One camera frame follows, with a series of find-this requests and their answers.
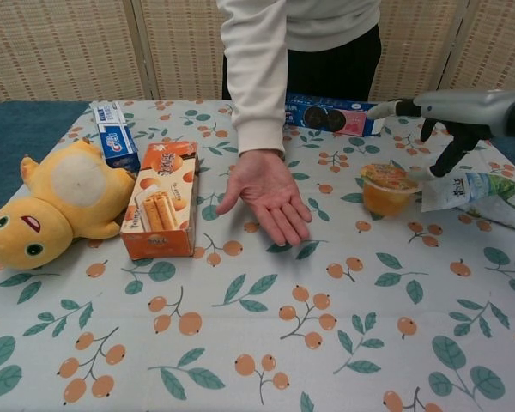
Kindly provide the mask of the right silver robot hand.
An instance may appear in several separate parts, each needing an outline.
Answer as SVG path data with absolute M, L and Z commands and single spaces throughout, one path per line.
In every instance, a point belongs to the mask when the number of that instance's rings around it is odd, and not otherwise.
M 423 118 L 422 142 L 431 137 L 436 124 L 444 125 L 452 136 L 431 166 L 409 174 L 412 180 L 428 181 L 446 176 L 480 141 L 515 138 L 515 90 L 436 90 L 387 100 L 367 111 L 371 120 L 390 116 Z

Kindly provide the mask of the person's bare hand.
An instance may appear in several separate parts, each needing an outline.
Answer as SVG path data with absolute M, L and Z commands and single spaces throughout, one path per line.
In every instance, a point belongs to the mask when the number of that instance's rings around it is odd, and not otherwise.
M 239 200 L 276 245 L 296 246 L 309 238 L 312 214 L 277 151 L 251 150 L 239 156 L 216 213 L 226 214 Z

